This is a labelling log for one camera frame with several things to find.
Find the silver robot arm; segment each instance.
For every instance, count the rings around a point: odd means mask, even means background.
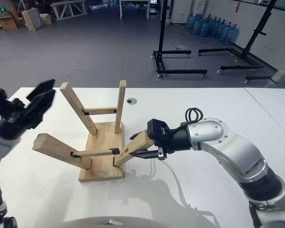
[[[195,120],[187,117],[192,111]],[[270,169],[258,148],[222,121],[203,119],[197,108],[187,110],[186,120],[176,129],[170,129],[164,121],[150,120],[147,134],[158,150],[140,150],[131,155],[164,160],[175,151],[206,151],[244,191],[255,228],[285,228],[285,183]]]
[[[255,227],[285,224],[285,183],[252,142],[217,119],[189,124],[187,134],[193,150],[212,154],[243,189]]]

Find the blue water bottle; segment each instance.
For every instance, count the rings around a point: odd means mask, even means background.
[[[217,27],[217,32],[216,32],[216,34],[215,34],[215,38],[216,38],[216,39],[219,38],[221,32],[223,31],[224,27],[226,26],[226,25],[225,25],[225,21],[226,21],[226,20],[223,20],[223,22]]]
[[[201,16],[199,16],[199,18],[194,22],[193,31],[192,31],[193,35],[198,35],[200,33],[200,28],[202,23],[203,19],[201,18]]]
[[[207,37],[208,36],[209,24],[210,24],[210,14],[204,20],[204,23],[202,23],[202,26],[201,26],[201,29],[199,32],[200,37]]]
[[[215,17],[214,19],[211,19],[210,23],[209,23],[209,30],[208,30],[208,34],[211,35],[212,33],[212,29],[213,26],[217,23],[217,17]]]
[[[218,21],[215,23],[215,25],[213,26],[213,29],[212,29],[212,32],[211,32],[211,35],[213,36],[213,37],[215,37],[215,35],[216,35],[216,32],[218,31],[217,30],[217,27],[220,25],[220,18],[218,19]]]
[[[192,29],[194,26],[195,17],[193,16],[193,12],[188,16],[186,29]]]
[[[237,25],[234,24],[233,28],[227,32],[227,35],[224,38],[223,44],[232,45],[236,38],[238,37]]]
[[[223,41],[224,38],[225,38],[225,36],[227,35],[227,32],[228,32],[230,29],[232,29],[232,27],[231,27],[231,22],[229,22],[228,25],[223,28],[222,32],[221,32],[220,35],[219,35],[219,39],[218,39],[218,40],[219,40],[219,41]]]

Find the upside-down wooden stool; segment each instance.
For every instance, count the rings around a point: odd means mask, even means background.
[[[126,81],[121,80],[117,107],[84,108],[69,83],[63,83],[61,93],[89,131],[85,151],[77,151],[46,133],[37,136],[32,149],[80,167],[80,182],[123,178],[121,165],[133,157],[130,153],[153,145],[144,130],[123,148],[124,126],[121,117],[125,88]],[[116,114],[115,122],[94,123],[90,115],[101,114]]]

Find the white table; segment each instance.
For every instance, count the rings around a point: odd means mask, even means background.
[[[246,88],[285,130],[285,89]]]
[[[149,20],[149,13],[150,13],[150,0],[119,0],[119,12],[120,12],[120,20],[123,19],[123,2],[124,1],[141,1],[141,2],[147,2],[147,19]]]
[[[12,98],[24,100],[31,89],[21,88]],[[118,89],[74,91],[85,107],[114,106],[117,102]],[[221,119],[233,132],[251,140],[285,181],[285,131],[245,89],[129,88],[125,98],[130,97],[138,102],[124,104],[125,143],[146,129],[152,118],[175,128],[184,121],[188,107],[198,107],[205,117]],[[93,120],[114,121],[115,116],[93,116]],[[173,228],[214,228],[215,220],[221,228],[253,227],[242,190],[206,152],[176,152],[165,161],[175,172],[190,208],[182,205],[175,178],[159,160],[154,160],[152,177],[152,161],[133,158],[124,165],[124,180],[79,183],[79,168],[31,150],[38,133],[49,133],[84,150],[88,131],[57,91],[44,121],[27,131],[2,160],[0,180],[8,216],[15,216],[21,228],[55,227],[64,221],[97,216],[141,217]]]

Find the gray floor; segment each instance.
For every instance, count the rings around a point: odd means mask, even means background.
[[[34,32],[26,27],[0,29],[0,86],[9,95],[20,87],[36,86],[50,78],[56,86],[68,81],[72,87],[118,87],[126,79],[128,87],[264,87],[265,80],[244,85],[247,75],[272,75],[269,67],[256,70],[230,70],[221,75],[221,65],[233,65],[228,53],[197,56],[198,49],[224,47],[216,39],[190,35],[184,25],[166,27],[164,49],[183,45],[192,50],[190,58],[167,56],[170,69],[207,69],[200,75],[169,75],[157,78],[151,53],[158,48],[158,16],[145,18],[145,11],[119,8],[99,9],[73,19],[53,21]]]

